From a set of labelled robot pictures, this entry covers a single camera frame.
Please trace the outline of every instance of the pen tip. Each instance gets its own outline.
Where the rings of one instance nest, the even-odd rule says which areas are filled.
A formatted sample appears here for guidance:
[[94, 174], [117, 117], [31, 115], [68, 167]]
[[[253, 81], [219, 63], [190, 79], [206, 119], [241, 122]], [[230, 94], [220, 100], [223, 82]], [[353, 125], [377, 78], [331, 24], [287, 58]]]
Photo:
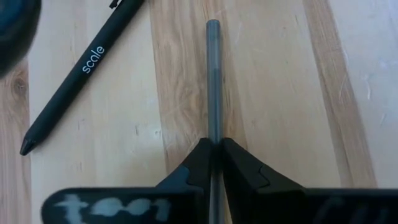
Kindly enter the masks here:
[[34, 147], [35, 147], [35, 144], [33, 141], [24, 139], [24, 142], [22, 143], [21, 151], [19, 152], [19, 154], [21, 154], [22, 156], [26, 156], [26, 155], [28, 155], [28, 153], [30, 153], [34, 149]]

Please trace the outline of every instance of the black pen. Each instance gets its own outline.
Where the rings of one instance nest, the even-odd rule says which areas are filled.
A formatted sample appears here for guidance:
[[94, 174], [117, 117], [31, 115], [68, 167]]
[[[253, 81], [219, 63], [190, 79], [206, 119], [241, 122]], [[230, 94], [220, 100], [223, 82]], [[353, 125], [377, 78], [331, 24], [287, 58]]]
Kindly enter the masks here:
[[121, 0], [118, 5], [118, 1], [112, 1], [110, 8], [116, 9], [27, 131], [21, 155], [27, 155], [47, 138], [144, 3], [144, 0]]

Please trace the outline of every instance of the wood knot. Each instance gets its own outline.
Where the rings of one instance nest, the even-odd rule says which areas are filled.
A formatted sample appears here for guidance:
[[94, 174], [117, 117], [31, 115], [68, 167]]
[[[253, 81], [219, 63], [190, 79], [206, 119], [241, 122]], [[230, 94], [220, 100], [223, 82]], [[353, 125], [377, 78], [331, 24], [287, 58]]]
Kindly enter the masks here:
[[15, 94], [19, 96], [25, 96], [27, 91], [27, 83], [21, 77], [16, 77], [12, 81], [12, 90]]

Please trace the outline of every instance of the gray rod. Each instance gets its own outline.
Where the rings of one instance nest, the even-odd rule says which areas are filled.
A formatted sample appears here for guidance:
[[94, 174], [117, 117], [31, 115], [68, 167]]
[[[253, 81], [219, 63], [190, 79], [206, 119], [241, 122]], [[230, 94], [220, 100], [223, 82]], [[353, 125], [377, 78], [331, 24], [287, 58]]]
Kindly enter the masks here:
[[[223, 138], [223, 92], [221, 73], [221, 27], [217, 20], [206, 25], [208, 135], [218, 146]], [[221, 158], [215, 152], [211, 174], [209, 224], [224, 224], [224, 186]]]

